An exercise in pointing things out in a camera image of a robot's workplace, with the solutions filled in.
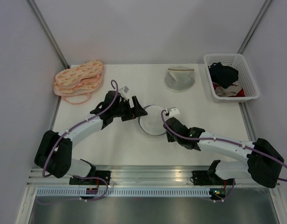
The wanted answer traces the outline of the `blue-zipper white mesh laundry bag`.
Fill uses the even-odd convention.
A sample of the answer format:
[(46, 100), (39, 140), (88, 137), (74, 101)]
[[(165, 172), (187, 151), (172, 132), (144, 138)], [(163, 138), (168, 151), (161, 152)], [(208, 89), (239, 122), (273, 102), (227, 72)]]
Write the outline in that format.
[(148, 115), (138, 118), (138, 125), (144, 137), (148, 139), (164, 137), (165, 129), (161, 119), (163, 108), (158, 105), (147, 105), (144, 107), (144, 110)]

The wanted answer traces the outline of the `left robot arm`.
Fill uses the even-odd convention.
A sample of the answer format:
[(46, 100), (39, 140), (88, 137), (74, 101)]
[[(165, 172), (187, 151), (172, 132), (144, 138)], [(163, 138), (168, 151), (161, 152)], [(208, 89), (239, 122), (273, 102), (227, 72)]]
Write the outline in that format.
[(86, 160), (74, 159), (72, 157), (74, 147), (90, 135), (103, 130), (115, 118), (128, 121), (147, 114), (136, 96), (129, 100), (117, 91), (109, 91), (104, 101), (100, 102), (81, 122), (65, 131), (46, 131), (34, 163), (42, 168), (44, 177), (62, 178), (70, 175), (74, 182), (91, 185), (99, 179), (96, 167)]

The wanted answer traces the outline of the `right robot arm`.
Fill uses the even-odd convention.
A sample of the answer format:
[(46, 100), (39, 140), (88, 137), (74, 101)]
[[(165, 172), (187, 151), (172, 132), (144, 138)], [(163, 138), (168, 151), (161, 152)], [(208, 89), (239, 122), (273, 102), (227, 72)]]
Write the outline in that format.
[(275, 188), (284, 159), (267, 140), (258, 138), (252, 142), (223, 139), (202, 128), (187, 128), (175, 117), (167, 119), (163, 127), (168, 142), (177, 142), (188, 150), (221, 154), (234, 160), (214, 160), (207, 171), (210, 183), (251, 178), (261, 186)]

